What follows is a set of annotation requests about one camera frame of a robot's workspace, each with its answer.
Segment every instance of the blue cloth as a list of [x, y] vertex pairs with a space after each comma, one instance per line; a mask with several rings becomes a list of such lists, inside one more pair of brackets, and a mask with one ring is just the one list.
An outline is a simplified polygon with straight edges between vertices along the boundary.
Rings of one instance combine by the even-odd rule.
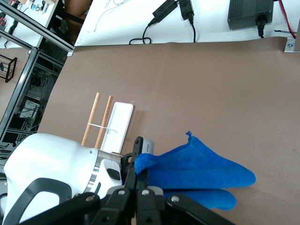
[[187, 135], [187, 144], [161, 156], [139, 155], [135, 172], [148, 169], [148, 185], [162, 188], [166, 196], [176, 190], [207, 208], [232, 209], [236, 204], [234, 196], [220, 189], [252, 185], [254, 173], [219, 156], [191, 132]]

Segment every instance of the white cable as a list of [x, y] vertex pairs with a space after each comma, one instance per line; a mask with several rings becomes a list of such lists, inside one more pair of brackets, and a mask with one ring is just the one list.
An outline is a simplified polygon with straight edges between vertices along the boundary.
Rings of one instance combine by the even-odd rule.
[[39, 126], [39, 125], [41, 125], [41, 124], [37, 124], [37, 125], [33, 126], [32, 128], [30, 128], [30, 129], [28, 129], [28, 130], [31, 130], [31, 129], [33, 129], [33, 128]]
[[[128, 2], [128, 1], [130, 1], [130, 0], [123, 0], [123, 1], [120, 2], [120, 3], [116, 3], [115, 0], [113, 0], [113, 3], [114, 3], [116, 6], [110, 8], [110, 9], [108, 9], [108, 10], [106, 10], [106, 11], [104, 11], [104, 13], [101, 14], [101, 16], [99, 17], [99, 19], [97, 20], [97, 23], [96, 23], [96, 25], [95, 25], [94, 32], [95, 32], [96, 29], [97, 29], [97, 26], [98, 26], [98, 23], [99, 23], [101, 17], [102, 17], [106, 12], [108, 12], [108, 11], [110, 11], [110, 10], [112, 10], [112, 9], [115, 9], [115, 8], [117, 8], [117, 7], [121, 6], [121, 5], [123, 5], [124, 3]], [[106, 7], [109, 5], [110, 2], [111, 2], [111, 0], [108, 1], [108, 3], [106, 4], [106, 6], [105, 6], [104, 8], [106, 8]]]

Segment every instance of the table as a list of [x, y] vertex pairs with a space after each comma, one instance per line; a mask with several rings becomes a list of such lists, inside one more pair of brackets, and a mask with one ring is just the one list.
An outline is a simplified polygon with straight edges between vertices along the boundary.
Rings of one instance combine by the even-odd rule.
[[[25, 6], [25, 5], [18, 6], [18, 9], [22, 12], [26, 10], [24, 12], [26, 15], [28, 15], [29, 17], [31, 17], [32, 19], [34, 19], [35, 21], [37, 21], [41, 25], [48, 28], [58, 3], [59, 3], [59, 0], [56, 1], [52, 5], [49, 5], [47, 11], [43, 15], [41, 14], [41, 12], [33, 11], [30, 8], [27, 9], [27, 6]], [[6, 16], [6, 18], [7, 18], [7, 24], [6, 24], [6, 27], [5, 27], [5, 31], [8, 32], [9, 28], [11, 27], [11, 25], [14, 22], [14, 19], [11, 18], [8, 15]], [[26, 26], [24, 26], [21, 23], [18, 23], [13, 35], [15, 37], [29, 43], [33, 47], [40, 47], [40, 44], [41, 44], [42, 39], [43, 39], [42, 36], [40, 36], [39, 34], [34, 32], [33, 30], [27, 28]], [[6, 39], [0, 38], [0, 48], [4, 48], [4, 43], [5, 42], [6, 42]], [[7, 47], [8, 48], [16, 48], [16, 47], [20, 47], [20, 46], [13, 43], [13, 42], [9, 42], [7, 44]]]
[[[38, 131], [81, 143], [96, 92], [94, 124], [101, 123], [109, 95], [134, 102], [122, 154], [140, 135], [160, 155], [187, 143], [190, 130], [257, 177], [251, 187], [230, 189], [235, 209], [216, 212], [237, 225], [298, 225], [300, 55], [284, 53], [285, 44], [286, 38], [270, 37], [76, 47]], [[97, 135], [93, 127], [87, 146]]]
[[[152, 12], [164, 1], [130, 0], [104, 13], [115, 5], [110, 3], [105, 8], [109, 0], [93, 0], [75, 46], [127, 45], [131, 39], [141, 38], [146, 25], [153, 18]], [[229, 0], [192, 0], [197, 42], [242, 41], [259, 38], [257, 27], [229, 30], [227, 23], [229, 2]], [[283, 3], [291, 27], [296, 31], [300, 17], [296, 9], [300, 8], [300, 1], [284, 0]], [[276, 33], [274, 30], [288, 30], [278, 2], [274, 2], [273, 22], [265, 26], [265, 37], [292, 38], [289, 34]], [[193, 30], [188, 20], [182, 19], [178, 6], [163, 21], [150, 27], [146, 36], [152, 38], [153, 43], [187, 43], [193, 41]]]

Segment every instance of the power adapter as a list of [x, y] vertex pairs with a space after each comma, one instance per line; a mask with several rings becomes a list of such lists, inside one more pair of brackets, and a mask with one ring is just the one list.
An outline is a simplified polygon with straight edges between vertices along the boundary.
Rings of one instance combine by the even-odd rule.
[[228, 9], [228, 25], [230, 30], [271, 23], [273, 19], [273, 0], [230, 0]]
[[17, 20], [14, 20], [14, 22], [13, 22], [13, 25], [9, 28], [9, 30], [8, 30], [8, 33], [9, 34], [13, 34], [14, 33], [14, 31], [15, 31], [15, 28], [17, 27], [17, 25], [18, 25], [18, 21]]
[[181, 15], [184, 20], [190, 19], [194, 16], [193, 6], [191, 0], [179, 0]]
[[193, 42], [196, 42], [196, 30], [194, 26], [194, 11], [191, 0], [179, 0], [181, 16], [184, 20], [189, 20], [189, 23], [192, 25], [194, 31]]
[[154, 25], [162, 21], [167, 15], [169, 15], [176, 7], [178, 0], [166, 0], [160, 7], [158, 7], [152, 14], [154, 18], [148, 24], [148, 26]]
[[18, 9], [19, 4], [20, 4], [20, 2], [15, 2], [14, 4], [12, 4], [12, 7], [14, 7], [15, 9]]

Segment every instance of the aluminum frame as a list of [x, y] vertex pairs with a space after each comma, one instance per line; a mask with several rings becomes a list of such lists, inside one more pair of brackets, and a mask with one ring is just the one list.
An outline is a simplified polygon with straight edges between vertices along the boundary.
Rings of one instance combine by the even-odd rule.
[[28, 82], [28, 80], [30, 78], [30, 74], [37, 62], [38, 57], [39, 57], [39, 50], [36, 48], [33, 48], [30, 52], [30, 56], [26, 62], [26, 65], [22, 71], [22, 74], [20, 76], [18, 84], [15, 87], [15, 91], [8, 103], [8, 106], [3, 115], [2, 121], [0, 123], [0, 143], [3, 141], [4, 135], [5, 135], [6, 131], [8, 130], [8, 126], [13, 117], [12, 112], [14, 112], [17, 107], [19, 97], [23, 94], [23, 92], [25, 90], [26, 83]]
[[18, 22], [24, 24], [31, 30], [35, 31], [39, 35], [43, 36], [44, 38], [48, 39], [49, 41], [53, 42], [55, 45], [61, 47], [63, 50], [67, 52], [72, 52], [74, 50], [74, 46], [68, 43], [67, 41], [59, 38], [55, 34], [51, 33], [47, 28], [39, 24], [37, 21], [31, 19], [26, 14], [20, 12], [19, 10], [13, 8], [11, 5], [0, 1], [0, 11], [6, 13], [7, 15], [11, 16]]
[[22, 41], [21, 39], [19, 39], [19, 38], [15, 37], [15, 36], [13, 36], [13, 35], [5, 32], [3, 30], [0, 30], [0, 36], [4, 37], [5, 39], [7, 39], [7, 40], [9, 40], [11, 42], [16, 43], [17, 45], [21, 46], [22, 48], [25, 48], [25, 49], [28, 49], [28, 50], [30, 50], [30, 49], [33, 48], [33, 46], [31, 46], [30, 44]]

